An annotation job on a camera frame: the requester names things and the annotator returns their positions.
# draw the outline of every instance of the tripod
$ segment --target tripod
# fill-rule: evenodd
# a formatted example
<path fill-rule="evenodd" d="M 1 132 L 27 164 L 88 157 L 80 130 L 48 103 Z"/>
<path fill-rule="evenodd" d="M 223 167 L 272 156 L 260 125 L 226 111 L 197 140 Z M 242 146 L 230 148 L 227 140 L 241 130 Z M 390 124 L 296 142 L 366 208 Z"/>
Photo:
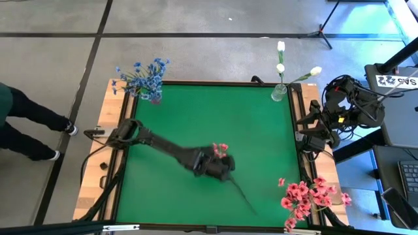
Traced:
<path fill-rule="evenodd" d="M 329 43 L 327 36 L 325 36 L 323 30 L 326 26 L 326 24 L 328 23 L 329 18 L 331 18 L 332 14 L 334 13 L 335 9 L 337 8 L 338 4 L 340 4 L 340 0 L 337 1 L 337 3 L 335 4 L 334 8 L 332 9 L 331 13 L 329 14 L 328 18 L 325 20 L 324 24 L 320 24 L 319 25 L 319 31 L 315 31 L 313 33 L 308 33 L 304 38 L 312 38 L 312 37 L 320 37 L 323 40 L 325 40 L 325 42 L 328 44 L 328 47 L 330 49 L 332 49 L 331 44 Z"/>

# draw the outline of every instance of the blue flower bouquet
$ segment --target blue flower bouquet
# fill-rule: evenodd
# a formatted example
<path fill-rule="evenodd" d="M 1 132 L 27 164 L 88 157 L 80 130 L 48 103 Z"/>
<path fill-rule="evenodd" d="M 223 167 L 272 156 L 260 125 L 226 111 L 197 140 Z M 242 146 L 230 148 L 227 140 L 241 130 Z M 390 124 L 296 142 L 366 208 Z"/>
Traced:
<path fill-rule="evenodd" d="M 135 68 L 132 72 L 121 72 L 119 67 L 116 67 L 116 72 L 120 74 L 121 80 L 113 80 L 112 86 L 116 86 L 117 82 L 126 82 L 126 86 L 116 89 L 113 87 L 113 93 L 116 95 L 118 90 L 123 90 L 125 93 L 129 92 L 131 96 L 139 96 L 141 99 L 151 101 L 153 104 L 159 104 L 163 98 L 163 76 L 167 64 L 170 60 L 165 62 L 161 58 L 155 58 L 154 62 L 148 65 L 145 69 L 140 62 L 136 62 L 133 66 Z"/>

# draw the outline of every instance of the wooden table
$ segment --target wooden table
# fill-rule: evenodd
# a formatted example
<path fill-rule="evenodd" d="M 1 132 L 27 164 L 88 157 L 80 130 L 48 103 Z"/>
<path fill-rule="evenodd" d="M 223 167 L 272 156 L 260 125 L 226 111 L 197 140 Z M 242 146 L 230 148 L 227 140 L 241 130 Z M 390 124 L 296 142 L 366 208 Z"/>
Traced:
<path fill-rule="evenodd" d="M 103 105 L 101 108 L 101 113 L 99 116 L 99 121 L 97 126 L 106 128 L 106 127 L 117 127 L 119 118 L 121 115 L 121 108 L 123 103 L 124 94 L 123 92 L 119 92 L 117 95 L 113 94 L 112 81 L 110 80 L 108 83 L 108 87 L 106 90 L 106 95 L 104 96 Z M 319 91 L 316 84 L 301 84 L 302 88 L 302 96 L 303 96 L 303 103 L 304 109 L 306 113 L 309 112 L 309 103 L 311 100 L 317 99 L 319 100 Z M 297 93 L 295 91 L 292 92 L 294 97 L 294 107 L 296 112 L 296 118 L 301 118 L 300 113 L 300 106 L 297 99 Z M 129 97 L 127 109 L 125 112 L 125 117 L 128 118 L 131 114 L 131 108 L 133 105 L 133 98 Z M 93 142 L 91 151 L 99 148 L 100 144 Z M 327 147 L 327 151 L 332 153 L 332 150 Z M 110 148 L 105 148 L 99 153 L 95 154 L 91 157 L 86 165 L 86 171 L 84 173 L 82 186 L 80 188 L 80 193 L 78 195 L 78 200 L 76 204 L 76 208 L 74 211 L 73 219 L 78 219 L 86 214 L 89 208 L 95 203 L 98 197 L 101 195 L 103 189 L 100 187 L 101 181 L 104 177 L 106 177 L 108 173 L 108 168 L 102 170 L 100 167 L 101 163 L 106 163 L 107 165 L 110 164 L 110 155 L 112 150 Z M 116 169 L 118 168 L 118 163 L 121 157 L 121 153 L 118 153 L 118 158 L 116 159 Z M 312 178 L 312 173 L 310 172 L 310 167 L 307 161 L 304 162 L 305 168 L 308 171 L 308 174 Z M 335 185 L 338 193 L 333 198 L 334 203 L 340 202 L 340 183 L 338 180 L 338 175 L 336 171 L 336 166 L 334 163 L 334 159 L 327 154 L 321 153 L 319 157 L 315 160 L 315 165 L 317 169 L 317 174 L 319 176 L 323 176 L 329 185 Z M 110 212 L 113 206 L 113 199 L 114 199 L 114 192 L 109 196 L 107 201 L 106 210 L 104 212 L 103 219 L 110 219 Z M 348 225 L 348 218 L 346 209 L 343 205 L 340 206 L 332 206 L 331 210 L 338 216 L 338 218 L 345 224 Z M 313 223 L 318 225 L 319 218 L 317 213 L 313 213 Z"/>

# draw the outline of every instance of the sticker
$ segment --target sticker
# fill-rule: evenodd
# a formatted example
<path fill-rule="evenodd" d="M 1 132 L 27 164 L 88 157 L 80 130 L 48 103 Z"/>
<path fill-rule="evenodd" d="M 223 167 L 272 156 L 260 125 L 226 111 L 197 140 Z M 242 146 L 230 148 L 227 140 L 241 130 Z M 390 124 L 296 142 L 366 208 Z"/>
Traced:
<path fill-rule="evenodd" d="M 403 82 L 407 76 L 389 76 L 389 75 L 376 75 L 376 81 L 378 82 L 379 87 L 395 87 L 399 83 Z M 403 89 L 414 89 L 418 88 L 418 78 L 411 77 L 406 80 L 403 84 L 399 85 L 397 88 Z"/>

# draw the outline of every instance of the black pants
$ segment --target black pants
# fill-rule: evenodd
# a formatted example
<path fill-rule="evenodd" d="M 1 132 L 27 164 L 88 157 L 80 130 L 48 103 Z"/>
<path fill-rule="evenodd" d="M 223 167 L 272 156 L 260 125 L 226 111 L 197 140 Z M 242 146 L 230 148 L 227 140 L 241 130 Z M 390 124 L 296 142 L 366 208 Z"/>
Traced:
<path fill-rule="evenodd" d="M 49 127 L 53 131 L 64 131 L 69 124 L 66 117 L 31 101 L 18 89 L 10 87 L 13 96 L 13 106 L 8 116 L 27 118 Z M 9 149 L 28 156 L 33 161 L 51 159 L 55 151 L 26 134 L 13 128 L 7 122 L 0 127 L 0 148 Z"/>

